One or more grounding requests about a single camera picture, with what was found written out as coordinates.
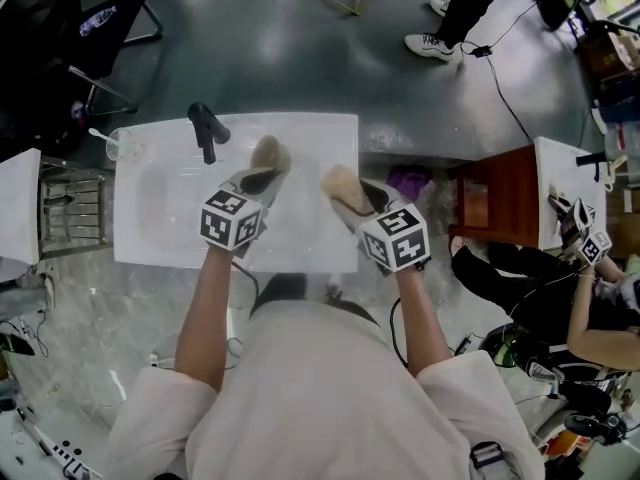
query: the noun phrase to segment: floor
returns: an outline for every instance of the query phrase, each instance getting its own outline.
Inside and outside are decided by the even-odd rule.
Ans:
[[[86,7],[99,1],[83,0]],[[202,101],[218,114],[357,114],[363,158],[384,162],[476,159],[526,145],[485,61],[443,65],[406,50],[405,34],[438,27],[440,18],[424,9],[427,1],[365,0],[362,16],[352,18],[319,0],[150,0],[165,38],[123,50],[106,80],[140,99],[139,111],[95,124],[110,132],[184,118],[191,103]],[[499,0],[469,39],[491,44],[529,5],[531,0]],[[136,29],[150,26],[139,21]],[[583,135],[583,146],[596,149],[602,139],[586,119],[589,98],[573,47],[568,30],[548,32],[533,9],[496,46],[493,60],[506,97],[532,136],[578,144]],[[104,144],[90,136],[72,157],[89,165],[107,163]],[[455,348],[468,333],[483,336],[506,316],[466,291],[449,268],[451,187],[432,184],[423,198],[433,257],[425,285]],[[106,435],[149,355],[171,355],[198,272],[115,263],[111,250],[61,258],[43,268],[57,289],[57,305],[40,330],[50,356],[14,356],[12,366],[39,412],[64,407]],[[326,281],[313,280],[317,295]],[[266,278],[260,282],[264,286]],[[388,325],[397,297],[392,279],[383,280],[360,258],[358,273],[343,276],[341,283],[345,298]],[[250,282],[234,273],[229,305],[233,334],[240,339],[253,297]],[[38,315],[27,318],[35,328]],[[504,378],[514,400],[548,391],[518,370],[505,371]],[[539,419],[541,403],[519,406],[529,423]]]
[[[83,0],[85,7],[104,0]],[[360,150],[477,159],[526,145],[500,100],[488,63],[443,65],[413,55],[402,38],[436,31],[428,0],[365,0],[360,17],[320,0],[149,0],[162,41],[121,51],[107,80],[141,101],[137,113],[98,128],[186,116],[195,101],[214,113],[316,111],[357,114]],[[492,44],[531,5],[497,0],[469,39]],[[141,15],[134,32],[150,30]],[[596,148],[589,98],[568,28],[549,32],[524,15],[494,48],[501,87],[532,136]],[[106,108],[109,101],[99,101]],[[87,137],[76,156],[105,161]]]
[[[425,287],[450,347],[456,348],[469,333],[482,337],[508,319],[500,308],[467,291],[450,269],[445,231],[453,213],[453,190],[450,182],[432,182],[418,206],[430,230],[432,261],[425,269]],[[482,247],[475,246],[475,250],[483,253]],[[345,299],[371,312],[391,344],[389,312],[398,296],[394,280],[382,278],[362,255],[359,263],[357,273],[341,277],[340,288]],[[56,286],[56,306],[40,328],[49,357],[44,358],[33,342],[36,356],[10,354],[11,366],[42,421],[59,421],[54,415],[61,411],[73,413],[74,421],[81,421],[86,432],[104,442],[138,371],[149,364],[150,354],[160,360],[173,357],[198,271],[116,263],[109,249],[50,260],[41,269],[52,276]],[[258,275],[261,288],[268,279],[268,275]],[[312,276],[308,296],[319,300],[327,282],[328,276]],[[229,336],[242,341],[254,290],[239,272],[233,273],[231,287]],[[35,329],[40,318],[31,314],[25,321]],[[399,313],[396,325],[404,350]],[[472,339],[470,350],[480,343]],[[229,366],[237,360],[234,354],[241,355],[242,350],[237,343],[231,345]],[[548,385],[531,380],[520,370],[502,374],[516,401],[549,392]],[[541,413],[553,412],[553,407],[542,399],[520,406],[532,429],[543,421]]]

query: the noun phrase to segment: faucet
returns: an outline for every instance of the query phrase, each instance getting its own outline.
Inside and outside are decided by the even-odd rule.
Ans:
[[[226,128],[204,103],[193,103],[187,112],[187,117],[196,132],[198,147],[204,154],[204,163],[211,165],[216,161],[213,141],[224,144],[231,138],[231,132]]]

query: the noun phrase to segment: transparent cup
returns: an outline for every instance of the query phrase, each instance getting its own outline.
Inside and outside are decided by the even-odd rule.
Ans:
[[[135,163],[144,154],[144,144],[133,137],[126,128],[116,128],[111,132],[109,138],[119,143],[107,142],[106,151],[109,160]]]

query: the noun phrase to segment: sink basin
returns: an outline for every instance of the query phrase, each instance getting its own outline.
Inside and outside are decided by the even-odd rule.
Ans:
[[[358,171],[358,119],[343,114],[266,113],[218,116],[231,131],[205,165],[188,119],[127,128],[144,145],[135,163],[116,166],[115,259],[200,268],[207,245],[199,207],[214,189],[249,168],[265,135],[285,144],[291,171],[265,220],[267,230],[239,263],[260,272],[346,273],[357,270],[355,238],[320,189],[335,164]]]

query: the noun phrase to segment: office chair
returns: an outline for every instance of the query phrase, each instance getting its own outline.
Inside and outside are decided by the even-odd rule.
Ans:
[[[156,29],[127,39],[142,8]],[[47,75],[66,70],[91,85],[85,104],[87,115],[135,112],[136,103],[100,79],[111,74],[123,46],[158,40],[162,30],[162,23],[146,0],[109,0],[85,11],[80,0],[6,0],[0,7],[0,62],[10,67],[3,74],[4,92],[9,88],[28,101],[29,92],[38,90]],[[98,89],[125,105],[94,112]]]

